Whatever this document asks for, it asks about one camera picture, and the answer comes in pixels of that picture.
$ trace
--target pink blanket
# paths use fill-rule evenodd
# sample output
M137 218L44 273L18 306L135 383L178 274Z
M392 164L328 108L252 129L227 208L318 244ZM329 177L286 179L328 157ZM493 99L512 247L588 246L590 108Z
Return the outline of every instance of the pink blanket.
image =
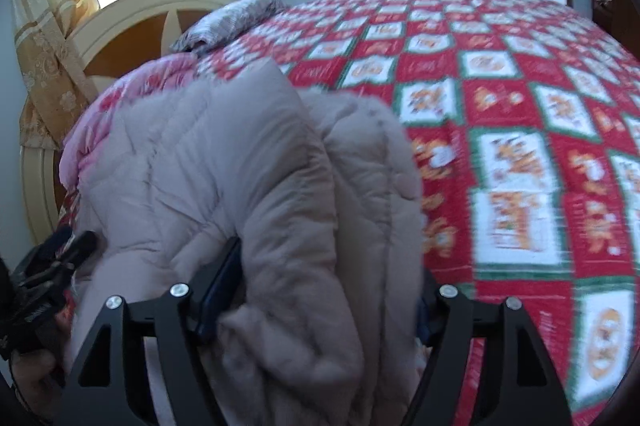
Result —
M91 172L111 130L113 114L138 98L191 83L198 58L172 54L145 63L117 80L82 114L64 141L60 159L60 182L74 191Z

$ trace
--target red patterned bedspread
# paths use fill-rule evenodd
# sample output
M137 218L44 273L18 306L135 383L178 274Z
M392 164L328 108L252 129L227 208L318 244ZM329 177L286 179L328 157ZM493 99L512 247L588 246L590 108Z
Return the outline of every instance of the red patterned bedspread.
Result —
M317 0L202 66L232 78L262 56L296 86L393 107L424 182L425 264L478 299L521 298L588 424L638 346L640 64L546 0Z

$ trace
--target gold floral curtain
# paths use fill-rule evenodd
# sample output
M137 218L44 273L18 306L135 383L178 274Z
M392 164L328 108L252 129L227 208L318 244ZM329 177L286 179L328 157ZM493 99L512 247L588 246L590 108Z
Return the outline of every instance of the gold floral curtain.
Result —
M100 6L98 0L12 0L15 48L27 101L20 144L57 149L97 97L78 52L66 39Z

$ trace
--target wooden headboard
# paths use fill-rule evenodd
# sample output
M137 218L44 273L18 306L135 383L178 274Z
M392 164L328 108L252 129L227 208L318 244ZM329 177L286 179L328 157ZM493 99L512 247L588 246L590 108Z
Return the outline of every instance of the wooden headboard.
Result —
M235 0L118 0L79 26L69 37L84 72L98 91L143 63L167 54L169 46L207 13ZM65 196L58 181L60 155L20 149L22 196L36 244L55 230Z

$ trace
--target folded comforter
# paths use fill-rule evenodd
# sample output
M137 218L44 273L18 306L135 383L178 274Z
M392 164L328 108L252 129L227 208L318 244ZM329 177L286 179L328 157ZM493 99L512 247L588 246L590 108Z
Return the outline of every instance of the folded comforter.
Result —
M69 363L110 295L158 297L238 235L246 297L202 353L230 424L399 424L417 384L421 186L377 99L297 92L259 61L121 108L80 190L78 231L108 246L78 273Z
M75 191L98 161L109 137L116 111L136 100L164 90L176 90L196 77L198 58L190 53L151 60L117 80L82 113L65 138L60 157L60 182Z

